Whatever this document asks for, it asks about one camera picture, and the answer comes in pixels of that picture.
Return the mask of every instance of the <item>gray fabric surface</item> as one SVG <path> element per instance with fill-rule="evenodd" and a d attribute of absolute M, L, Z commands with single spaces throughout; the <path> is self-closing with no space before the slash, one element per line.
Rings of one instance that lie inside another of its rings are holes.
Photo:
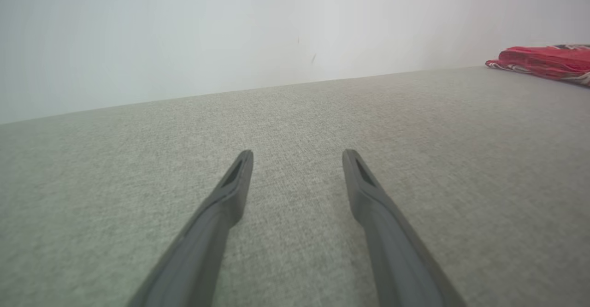
<path fill-rule="evenodd" d="M 590 301 L 590 90 L 484 67 L 0 126 L 0 305 L 121 306 L 254 152 L 214 305 L 375 306 L 354 148 L 470 306 Z"/>

